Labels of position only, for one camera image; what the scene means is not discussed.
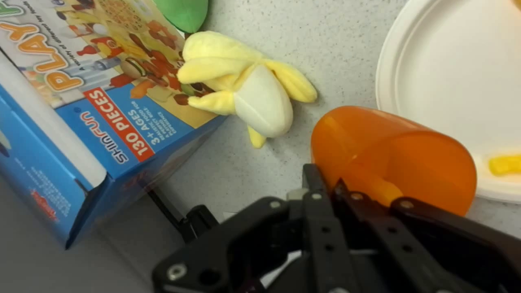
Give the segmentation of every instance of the metal screw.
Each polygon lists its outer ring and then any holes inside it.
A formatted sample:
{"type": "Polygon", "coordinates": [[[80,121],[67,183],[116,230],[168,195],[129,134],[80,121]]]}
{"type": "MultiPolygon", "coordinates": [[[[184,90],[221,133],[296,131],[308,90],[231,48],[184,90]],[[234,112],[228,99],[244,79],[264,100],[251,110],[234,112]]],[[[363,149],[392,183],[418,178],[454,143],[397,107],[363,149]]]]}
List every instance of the metal screw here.
{"type": "Polygon", "coordinates": [[[270,201],[270,206],[272,208],[280,208],[282,204],[280,204],[280,201],[274,200],[274,201],[270,201]]]}
{"type": "Polygon", "coordinates": [[[402,208],[407,208],[407,209],[414,208],[414,203],[410,200],[402,200],[401,204],[402,204],[402,208]]]}
{"type": "Polygon", "coordinates": [[[352,198],[358,201],[358,200],[363,200],[363,195],[361,193],[352,193],[352,198]]]}
{"type": "Polygon", "coordinates": [[[345,287],[337,286],[337,287],[329,289],[327,293],[348,293],[348,291],[345,287]]]}
{"type": "Polygon", "coordinates": [[[176,281],[179,278],[182,278],[186,274],[187,268],[184,263],[176,263],[173,266],[168,268],[166,276],[171,281],[176,281]]]}

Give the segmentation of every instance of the black plastic part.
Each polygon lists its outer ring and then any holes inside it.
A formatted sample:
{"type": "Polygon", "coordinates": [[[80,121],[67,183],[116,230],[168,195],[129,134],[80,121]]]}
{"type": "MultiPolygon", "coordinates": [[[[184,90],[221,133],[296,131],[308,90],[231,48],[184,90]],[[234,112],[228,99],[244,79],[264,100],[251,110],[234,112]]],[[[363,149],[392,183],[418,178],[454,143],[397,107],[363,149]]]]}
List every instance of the black plastic part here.
{"type": "Polygon", "coordinates": [[[313,164],[303,178],[301,200],[265,196],[215,227],[208,209],[192,209],[204,234],[155,268],[156,293],[521,291],[521,240],[407,196],[384,208],[344,182],[327,193],[313,164]],[[173,278],[176,265],[186,271],[173,278]]]}
{"type": "Polygon", "coordinates": [[[261,198],[243,213],[163,260],[153,271],[156,291],[238,291],[280,266],[287,255],[270,255],[269,226],[288,216],[288,204],[274,196],[261,198]],[[169,279],[173,265],[184,265],[187,273],[169,279]]]}
{"type": "Polygon", "coordinates": [[[174,208],[161,193],[148,190],[148,196],[160,208],[164,217],[182,235],[184,242],[192,242],[204,232],[218,226],[218,221],[205,204],[194,206],[184,217],[177,208],[174,208]]]}
{"type": "Polygon", "coordinates": [[[519,239],[415,198],[396,200],[391,213],[453,273],[485,291],[521,291],[519,239]]]}

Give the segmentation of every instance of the plush banana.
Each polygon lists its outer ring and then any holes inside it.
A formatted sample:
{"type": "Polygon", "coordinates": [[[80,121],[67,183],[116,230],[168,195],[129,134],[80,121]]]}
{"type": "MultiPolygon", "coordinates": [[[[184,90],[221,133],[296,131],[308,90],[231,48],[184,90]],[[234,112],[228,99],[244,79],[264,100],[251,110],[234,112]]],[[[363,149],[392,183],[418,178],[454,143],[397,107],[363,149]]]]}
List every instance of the plush banana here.
{"type": "Polygon", "coordinates": [[[293,121],[290,97],[313,102],[317,97],[308,77],[288,63],[218,32],[192,33],[182,48],[186,63],[181,82],[205,82],[215,92],[187,103],[220,115],[234,113],[247,123],[251,143],[261,147],[267,138],[287,133],[293,121]]]}

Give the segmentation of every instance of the box illustration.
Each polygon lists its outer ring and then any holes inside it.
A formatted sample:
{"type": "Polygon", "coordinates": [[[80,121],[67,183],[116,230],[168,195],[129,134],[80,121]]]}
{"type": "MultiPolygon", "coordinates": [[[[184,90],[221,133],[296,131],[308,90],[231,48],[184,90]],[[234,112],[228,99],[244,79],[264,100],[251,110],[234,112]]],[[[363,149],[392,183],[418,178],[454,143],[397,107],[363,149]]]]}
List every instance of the box illustration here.
{"type": "Polygon", "coordinates": [[[0,0],[0,170],[67,245],[221,121],[153,0],[0,0]]]}

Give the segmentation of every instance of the gray table surface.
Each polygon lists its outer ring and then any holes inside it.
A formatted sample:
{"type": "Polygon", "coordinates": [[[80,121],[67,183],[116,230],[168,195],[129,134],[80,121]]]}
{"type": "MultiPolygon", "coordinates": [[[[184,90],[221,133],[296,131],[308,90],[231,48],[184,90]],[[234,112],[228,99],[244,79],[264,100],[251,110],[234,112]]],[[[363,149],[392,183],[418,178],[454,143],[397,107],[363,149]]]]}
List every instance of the gray table surface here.
{"type": "MultiPolygon", "coordinates": [[[[207,203],[226,217],[262,195],[285,193],[301,182],[309,133],[327,110],[374,105],[378,53],[405,0],[213,0],[210,29],[244,40],[301,68],[316,84],[316,103],[295,103],[291,131],[252,149],[244,123],[230,117],[164,185],[181,209],[207,203]]],[[[179,235],[148,198],[119,213],[72,250],[0,180],[0,289],[55,293],[142,293],[150,270],[179,247],[179,235]]],[[[521,235],[519,206],[477,198],[469,216],[521,235]]]]}

